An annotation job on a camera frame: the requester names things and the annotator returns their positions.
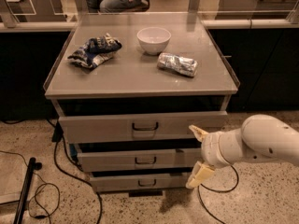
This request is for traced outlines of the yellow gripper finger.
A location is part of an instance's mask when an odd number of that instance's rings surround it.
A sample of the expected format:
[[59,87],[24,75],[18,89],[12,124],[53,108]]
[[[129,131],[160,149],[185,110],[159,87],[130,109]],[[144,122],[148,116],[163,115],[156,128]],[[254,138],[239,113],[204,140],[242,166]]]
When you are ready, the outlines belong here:
[[189,129],[193,132],[193,135],[199,142],[203,142],[206,136],[208,135],[208,132],[195,126],[195,125],[190,125]]
[[192,173],[190,174],[186,188],[194,189],[201,185],[206,179],[212,177],[215,173],[215,168],[205,162],[198,161],[192,168]]

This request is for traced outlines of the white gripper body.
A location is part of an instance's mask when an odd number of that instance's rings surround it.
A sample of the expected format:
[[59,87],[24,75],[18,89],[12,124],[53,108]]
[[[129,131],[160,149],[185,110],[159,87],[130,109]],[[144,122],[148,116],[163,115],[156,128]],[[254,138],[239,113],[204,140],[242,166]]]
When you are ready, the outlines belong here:
[[245,159],[241,130],[209,133],[201,145],[204,161],[215,168],[233,165]]

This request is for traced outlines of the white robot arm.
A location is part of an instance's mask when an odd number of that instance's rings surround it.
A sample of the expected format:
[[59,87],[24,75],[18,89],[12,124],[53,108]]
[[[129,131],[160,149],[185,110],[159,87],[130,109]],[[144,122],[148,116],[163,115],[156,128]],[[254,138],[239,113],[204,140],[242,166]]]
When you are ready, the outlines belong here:
[[250,116],[240,128],[229,132],[208,133],[195,125],[189,129],[201,143],[202,159],[193,166],[187,189],[197,188],[216,169],[236,162],[286,161],[299,165],[299,132],[268,115]]

